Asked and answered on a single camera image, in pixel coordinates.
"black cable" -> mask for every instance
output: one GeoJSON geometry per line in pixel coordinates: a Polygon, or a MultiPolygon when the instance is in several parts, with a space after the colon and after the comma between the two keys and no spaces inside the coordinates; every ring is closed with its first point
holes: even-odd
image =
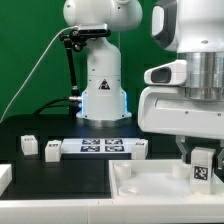
{"type": "Polygon", "coordinates": [[[42,110],[40,110],[39,109],[39,111],[38,111],[38,114],[40,114],[43,110],[45,110],[45,109],[49,109],[49,108],[62,108],[62,107],[67,107],[67,108],[69,108],[69,105],[55,105],[55,106],[47,106],[47,107],[42,107],[41,109],[42,110]]]}
{"type": "Polygon", "coordinates": [[[34,115],[38,115],[41,113],[41,111],[43,111],[45,108],[51,106],[52,104],[58,103],[58,102],[62,102],[62,101],[69,101],[69,98],[62,98],[62,99],[56,99],[56,100],[52,100],[49,103],[46,103],[44,106],[42,106],[41,108],[37,109],[33,114],[34,115]]]}

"warning label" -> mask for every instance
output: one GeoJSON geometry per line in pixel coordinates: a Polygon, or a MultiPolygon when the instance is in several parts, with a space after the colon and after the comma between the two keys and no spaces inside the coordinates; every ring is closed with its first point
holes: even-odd
{"type": "Polygon", "coordinates": [[[99,89],[104,89],[104,90],[110,90],[110,86],[108,85],[108,82],[106,79],[103,80],[101,83],[99,89]]]}

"white block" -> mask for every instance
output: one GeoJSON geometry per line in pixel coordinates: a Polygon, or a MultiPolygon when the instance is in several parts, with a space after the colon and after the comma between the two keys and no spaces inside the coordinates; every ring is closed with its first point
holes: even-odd
{"type": "Polygon", "coordinates": [[[38,154],[38,142],[33,135],[21,136],[21,148],[25,156],[38,154]]]}
{"type": "Polygon", "coordinates": [[[12,181],[12,166],[0,165],[0,196],[12,181]]]}
{"type": "Polygon", "coordinates": [[[148,141],[140,139],[132,146],[131,159],[144,160],[148,154],[148,141]]]}
{"type": "Polygon", "coordinates": [[[179,163],[173,164],[173,177],[181,180],[189,180],[190,179],[190,170],[191,165],[183,163],[182,161],[179,163]]]}
{"type": "Polygon", "coordinates": [[[213,156],[215,149],[196,147],[191,153],[190,188],[192,192],[212,193],[214,176],[213,156]]]}
{"type": "Polygon", "coordinates": [[[117,180],[128,180],[131,178],[131,164],[118,162],[114,164],[114,174],[117,180]]]}
{"type": "Polygon", "coordinates": [[[60,162],[61,159],[61,141],[49,141],[45,148],[46,162],[60,162]]]}

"robotic head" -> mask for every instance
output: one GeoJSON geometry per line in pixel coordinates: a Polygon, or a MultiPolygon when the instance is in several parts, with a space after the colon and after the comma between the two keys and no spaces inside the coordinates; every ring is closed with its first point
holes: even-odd
{"type": "Polygon", "coordinates": [[[137,28],[142,19],[137,0],[67,0],[63,12],[69,26],[106,23],[117,32],[137,28]]]}

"metal bracket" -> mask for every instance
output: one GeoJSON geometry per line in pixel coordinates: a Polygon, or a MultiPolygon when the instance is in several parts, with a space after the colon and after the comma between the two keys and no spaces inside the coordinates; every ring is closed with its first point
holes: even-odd
{"type": "Polygon", "coordinates": [[[186,163],[187,162],[187,153],[190,151],[190,148],[186,143],[186,137],[183,135],[177,135],[176,143],[182,153],[182,161],[184,163],[186,163]]]}
{"type": "Polygon", "coordinates": [[[218,169],[222,170],[223,168],[223,160],[224,160],[224,140],[220,140],[220,146],[223,148],[222,151],[219,153],[218,159],[218,169]]]}

